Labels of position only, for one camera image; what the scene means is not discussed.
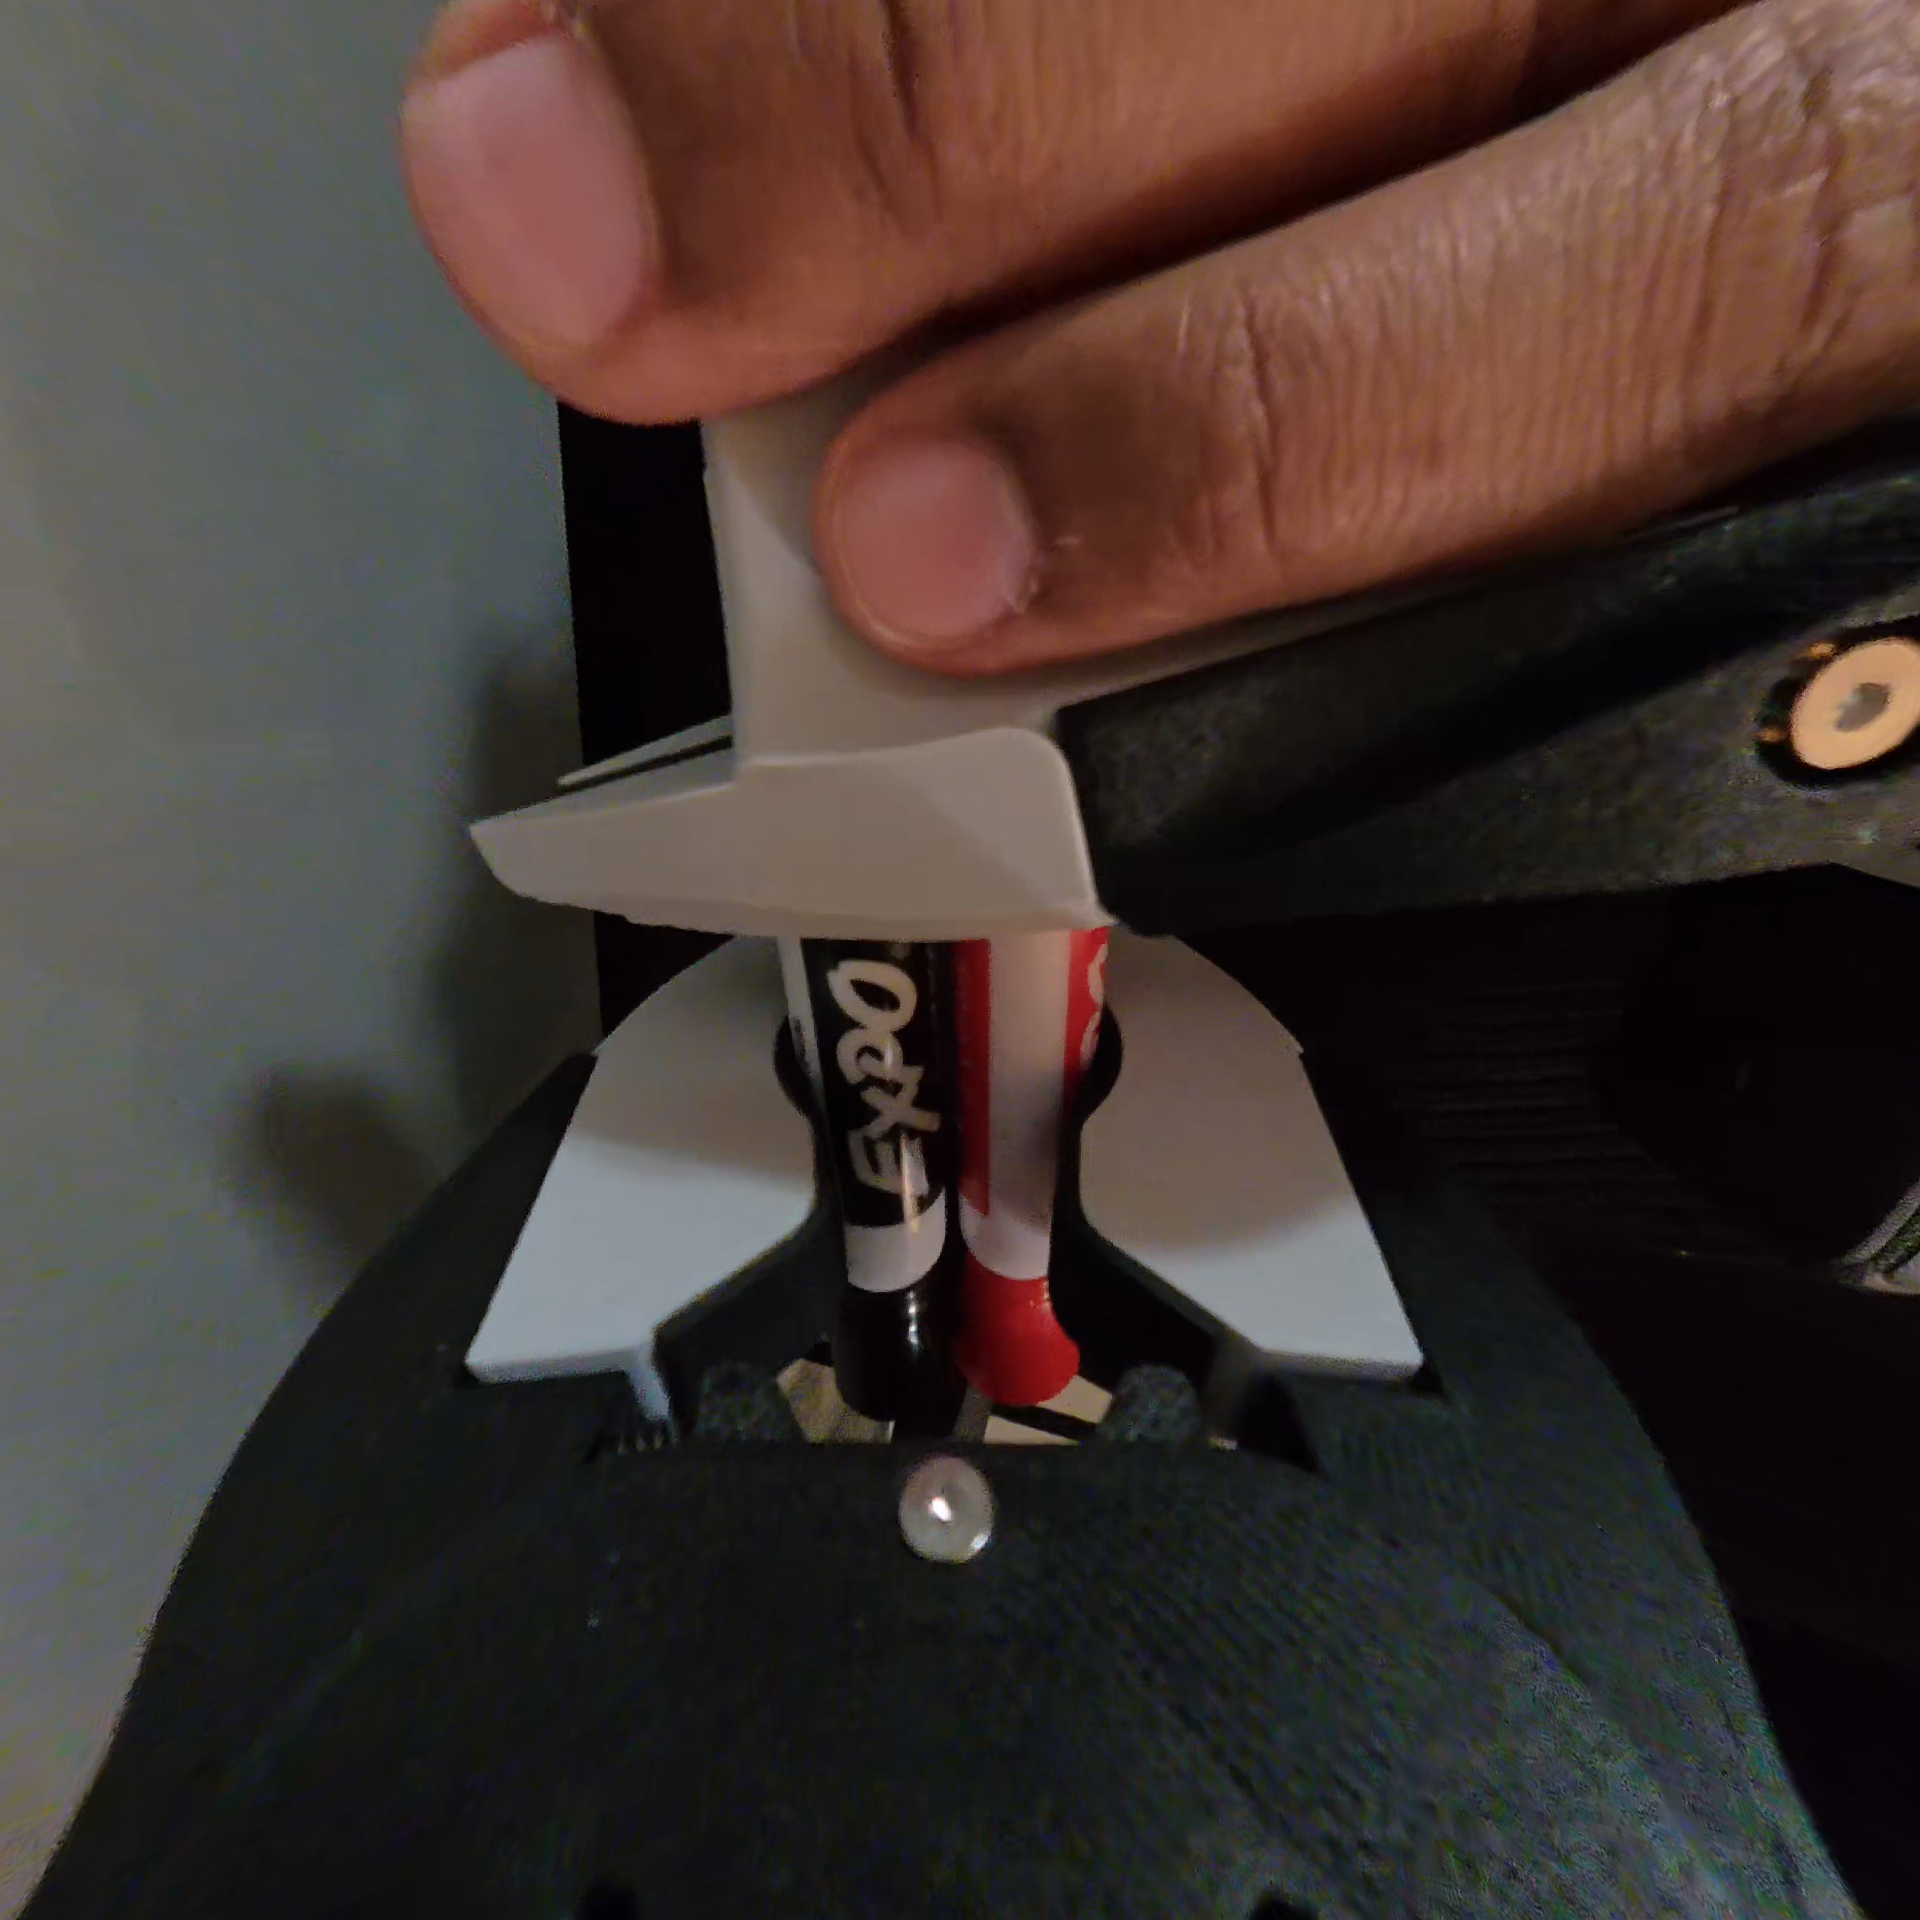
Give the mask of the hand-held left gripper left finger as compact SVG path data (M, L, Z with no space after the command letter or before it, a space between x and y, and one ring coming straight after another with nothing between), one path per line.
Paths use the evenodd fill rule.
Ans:
M712 952L596 1048L589 1082L466 1351L485 1385L614 1375L688 1415L705 1365L668 1326L732 1307L829 1226L784 1089L774 952Z

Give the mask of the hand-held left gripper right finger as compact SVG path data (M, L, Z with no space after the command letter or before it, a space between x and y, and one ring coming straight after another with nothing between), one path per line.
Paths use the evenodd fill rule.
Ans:
M1419 1379L1422 1345L1302 1050L1218 964L1112 937L1074 1127L1058 1310L1092 1380L1162 1367L1237 1435L1282 1386Z

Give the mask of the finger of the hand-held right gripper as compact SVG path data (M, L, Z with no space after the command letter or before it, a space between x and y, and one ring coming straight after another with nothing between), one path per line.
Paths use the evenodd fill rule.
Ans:
M726 726L472 827L517 897L729 937L966 941L1109 920L1050 723L1115 664L943 680L831 603L813 488L874 374L702 426Z

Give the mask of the red dry erase marker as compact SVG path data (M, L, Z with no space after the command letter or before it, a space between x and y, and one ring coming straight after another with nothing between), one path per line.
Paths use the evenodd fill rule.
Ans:
M1053 1226L1069 1123L1100 1042L1109 948L1098 927L954 950L959 1365L999 1407L1050 1403L1080 1368L1050 1295Z

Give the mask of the black dry erase marker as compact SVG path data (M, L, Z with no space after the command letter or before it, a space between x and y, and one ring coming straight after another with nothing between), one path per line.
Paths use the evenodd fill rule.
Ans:
M841 1399L897 1439L947 1436L961 1233L947 950L932 943L778 944L787 1016L841 1233L831 1360Z

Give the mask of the light grey desk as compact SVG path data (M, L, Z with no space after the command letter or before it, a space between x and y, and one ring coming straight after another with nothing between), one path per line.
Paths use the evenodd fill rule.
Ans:
M324 1307L595 1013L558 428L421 248L422 4L4 4L4 1749L86 1749Z

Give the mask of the person's right hand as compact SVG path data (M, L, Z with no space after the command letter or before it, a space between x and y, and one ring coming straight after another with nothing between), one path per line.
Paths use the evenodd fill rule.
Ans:
M1606 541L1916 411L1916 4L450 4L399 137L583 414L943 335L813 524L951 675Z

